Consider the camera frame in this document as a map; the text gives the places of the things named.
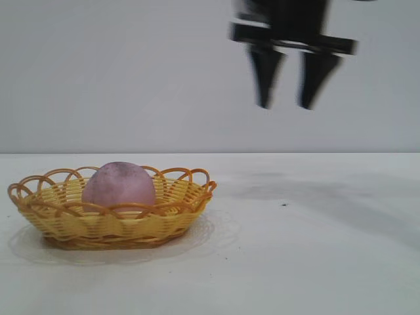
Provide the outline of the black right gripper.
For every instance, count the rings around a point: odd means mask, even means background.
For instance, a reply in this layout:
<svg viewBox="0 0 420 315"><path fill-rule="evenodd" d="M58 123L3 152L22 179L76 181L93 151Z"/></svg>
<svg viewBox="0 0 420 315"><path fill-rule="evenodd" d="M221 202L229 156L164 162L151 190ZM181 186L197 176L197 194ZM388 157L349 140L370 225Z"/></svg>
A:
<svg viewBox="0 0 420 315"><path fill-rule="evenodd" d="M303 49L299 106L311 110L329 76L342 63L335 54L353 55L356 41L324 34L329 1L235 1L240 23L230 38L248 44L255 73L257 104L269 108L273 84L285 54L275 47Z"/></svg>

